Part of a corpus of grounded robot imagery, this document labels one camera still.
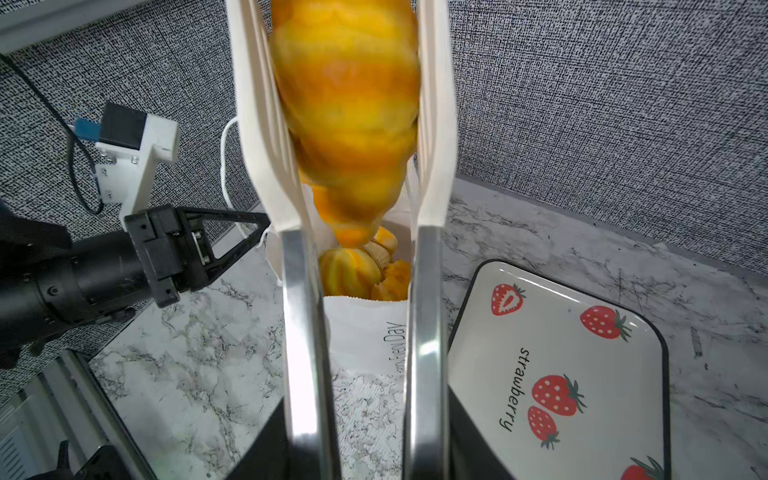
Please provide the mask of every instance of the patterned wall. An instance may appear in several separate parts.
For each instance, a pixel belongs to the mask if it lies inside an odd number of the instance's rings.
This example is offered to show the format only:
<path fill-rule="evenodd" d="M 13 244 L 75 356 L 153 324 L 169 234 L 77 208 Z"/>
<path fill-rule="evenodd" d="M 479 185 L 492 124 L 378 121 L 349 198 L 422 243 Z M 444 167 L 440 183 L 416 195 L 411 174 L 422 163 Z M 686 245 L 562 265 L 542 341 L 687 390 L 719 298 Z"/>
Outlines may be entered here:
<path fill-rule="evenodd" d="M 451 2 L 463 174 L 768 273 L 768 2 Z"/>
<path fill-rule="evenodd" d="M 0 12 L 29 2 L 0 0 Z M 461 173 L 768 274 L 768 2 L 449 4 Z M 13 58 L 68 121 L 98 119 L 106 100 L 179 121 L 180 161 L 161 165 L 152 204 L 223 207 L 218 137 L 235 112 L 223 0 L 153 0 Z M 13 211 L 76 237 L 118 228 L 116 207 L 89 217 L 76 204 L 64 135 L 4 66 L 0 89 Z M 230 192 L 247 208 L 256 196 L 231 140 Z M 0 382 L 113 332 L 73 332 Z"/>

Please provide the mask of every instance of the marble countertop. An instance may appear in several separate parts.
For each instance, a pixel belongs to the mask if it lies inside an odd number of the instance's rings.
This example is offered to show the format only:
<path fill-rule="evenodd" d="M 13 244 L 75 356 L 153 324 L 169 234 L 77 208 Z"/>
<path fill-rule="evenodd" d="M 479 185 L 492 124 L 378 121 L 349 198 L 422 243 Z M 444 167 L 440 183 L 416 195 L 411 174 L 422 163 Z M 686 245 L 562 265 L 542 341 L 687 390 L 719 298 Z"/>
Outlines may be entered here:
<path fill-rule="evenodd" d="M 229 232 L 216 246 L 238 241 Z M 480 263 L 504 258 L 636 310 L 670 356 L 673 478 L 768 478 L 768 284 L 457 180 L 443 242 L 452 324 Z M 224 478 L 283 388 L 282 292 L 263 251 L 164 310 L 91 368 L 160 480 Z M 400 478 L 402 377 L 334 372 L 343 475 Z"/>

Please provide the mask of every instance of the white tray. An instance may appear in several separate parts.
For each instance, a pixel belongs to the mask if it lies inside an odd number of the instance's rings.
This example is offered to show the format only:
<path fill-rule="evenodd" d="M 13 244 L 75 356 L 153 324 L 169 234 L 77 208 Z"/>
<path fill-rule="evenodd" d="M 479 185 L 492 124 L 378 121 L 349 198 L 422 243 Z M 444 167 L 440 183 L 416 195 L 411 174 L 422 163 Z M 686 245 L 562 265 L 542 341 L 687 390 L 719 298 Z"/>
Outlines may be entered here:
<path fill-rule="evenodd" d="M 667 345 L 640 315 L 489 260 L 449 345 L 449 385 L 517 480 L 670 478 Z"/>

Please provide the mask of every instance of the white paper bag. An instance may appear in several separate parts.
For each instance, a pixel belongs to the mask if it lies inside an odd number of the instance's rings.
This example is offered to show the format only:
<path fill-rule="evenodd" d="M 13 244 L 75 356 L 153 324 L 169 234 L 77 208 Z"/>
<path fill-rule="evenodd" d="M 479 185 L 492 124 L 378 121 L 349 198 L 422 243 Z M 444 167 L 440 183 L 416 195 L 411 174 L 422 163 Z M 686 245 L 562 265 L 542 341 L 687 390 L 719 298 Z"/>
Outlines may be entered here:
<path fill-rule="evenodd" d="M 418 191 L 416 183 L 415 175 L 409 175 L 397 203 L 382 221 L 382 227 L 398 240 L 392 262 L 404 260 L 411 263 L 411 229 L 415 219 L 409 197 Z M 302 185 L 302 189 L 317 253 L 339 246 L 330 227 L 317 213 L 312 189 L 306 185 Z M 280 282 L 283 248 L 277 235 L 270 234 L 266 239 L 266 258 Z M 405 373 L 408 300 L 381 302 L 349 296 L 326 296 L 323 308 L 330 330 L 329 351 L 334 366 L 360 373 Z"/>

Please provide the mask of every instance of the red strawberry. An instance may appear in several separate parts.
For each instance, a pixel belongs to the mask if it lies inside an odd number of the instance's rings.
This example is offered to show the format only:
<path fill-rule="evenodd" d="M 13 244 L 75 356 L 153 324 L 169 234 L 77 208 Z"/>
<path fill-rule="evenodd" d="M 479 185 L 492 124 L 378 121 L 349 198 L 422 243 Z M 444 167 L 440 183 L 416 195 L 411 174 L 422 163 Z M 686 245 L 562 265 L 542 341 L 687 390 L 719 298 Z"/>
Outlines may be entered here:
<path fill-rule="evenodd" d="M 507 313 L 517 312 L 523 306 L 525 295 L 517 285 L 507 285 L 502 283 L 493 289 L 491 297 L 491 311 L 494 315 L 506 315 Z"/>
<path fill-rule="evenodd" d="M 552 417 L 540 408 L 531 407 L 528 409 L 528 424 L 536 438 L 541 440 L 541 447 L 546 445 L 547 450 L 549 450 L 549 446 L 552 445 L 552 450 L 554 450 L 554 444 L 560 442 L 558 440 L 560 432 L 558 432 L 558 427 L 554 424 Z"/>
<path fill-rule="evenodd" d="M 581 401 L 584 396 L 578 392 L 578 382 L 571 383 L 565 375 L 549 375 L 540 379 L 533 385 L 532 393 L 534 400 L 558 415 L 575 415 L 576 410 L 584 413 L 581 407 L 587 408 Z"/>
<path fill-rule="evenodd" d="M 648 457 L 650 465 L 646 465 L 636 458 L 630 458 L 630 460 L 635 462 L 636 465 L 627 467 L 621 476 L 621 480 L 663 480 L 664 469 L 656 460 Z"/>
<path fill-rule="evenodd" d="M 629 334 L 632 330 L 624 325 L 626 322 L 627 317 L 621 316 L 618 310 L 602 305 L 591 306 L 581 314 L 581 323 L 587 330 L 605 339 L 615 339 L 621 335 L 628 342 L 627 337 L 632 336 Z"/>

